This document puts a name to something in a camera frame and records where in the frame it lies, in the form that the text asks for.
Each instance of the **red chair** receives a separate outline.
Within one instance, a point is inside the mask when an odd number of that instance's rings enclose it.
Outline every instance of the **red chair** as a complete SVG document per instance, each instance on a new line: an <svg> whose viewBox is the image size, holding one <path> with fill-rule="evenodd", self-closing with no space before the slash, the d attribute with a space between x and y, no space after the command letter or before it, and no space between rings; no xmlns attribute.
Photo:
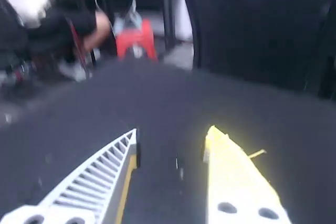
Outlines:
<svg viewBox="0 0 336 224"><path fill-rule="evenodd" d="M139 44L147 53L148 58L157 61L154 33L149 20L144 19L141 30L136 28L125 29L116 37L117 55L119 59L125 57L127 49L134 44Z"/></svg>

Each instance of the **sneaker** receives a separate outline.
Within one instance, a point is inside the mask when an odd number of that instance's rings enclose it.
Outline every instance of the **sneaker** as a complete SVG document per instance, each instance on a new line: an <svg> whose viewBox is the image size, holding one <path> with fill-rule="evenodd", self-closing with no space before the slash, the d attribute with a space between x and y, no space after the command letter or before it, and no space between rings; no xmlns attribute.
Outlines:
<svg viewBox="0 0 336 224"><path fill-rule="evenodd" d="M86 73L84 71L84 68L77 61L72 64L66 63L65 61L61 61L58 64L58 70L65 77L68 77L77 82L86 80Z"/></svg>
<svg viewBox="0 0 336 224"><path fill-rule="evenodd" d="M0 87L2 84L5 83L7 78L8 78L7 73L5 71L0 71Z"/></svg>

